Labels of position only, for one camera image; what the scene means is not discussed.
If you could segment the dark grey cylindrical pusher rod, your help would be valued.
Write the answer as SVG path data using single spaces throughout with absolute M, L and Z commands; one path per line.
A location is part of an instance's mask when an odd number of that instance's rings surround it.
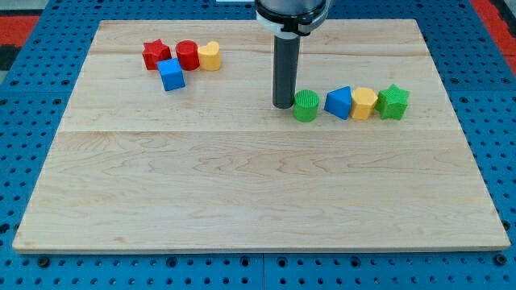
M 288 109 L 294 104 L 300 38 L 274 38 L 273 105 Z

